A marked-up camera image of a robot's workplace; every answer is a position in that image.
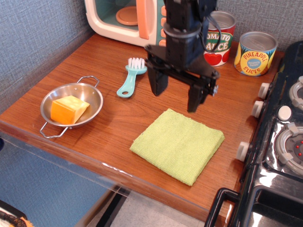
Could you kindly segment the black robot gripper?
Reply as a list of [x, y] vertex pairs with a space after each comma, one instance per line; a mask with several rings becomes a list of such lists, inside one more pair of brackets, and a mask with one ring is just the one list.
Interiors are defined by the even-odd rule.
[[187, 111], [194, 113], [209, 93], [216, 93], [218, 71], [204, 58], [201, 28], [191, 31], [165, 28], [166, 46], [147, 45], [148, 78], [152, 93], [159, 96], [168, 86], [168, 77], [190, 85]]

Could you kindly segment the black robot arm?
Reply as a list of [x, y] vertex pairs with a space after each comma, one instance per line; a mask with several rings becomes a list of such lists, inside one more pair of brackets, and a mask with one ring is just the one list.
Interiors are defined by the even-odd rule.
[[211, 16], [215, 0], [166, 0], [166, 45], [148, 45], [146, 60], [152, 92], [160, 95], [173, 77], [190, 86], [188, 112], [195, 112], [208, 95], [217, 92], [220, 74], [204, 58], [208, 27], [219, 29]]

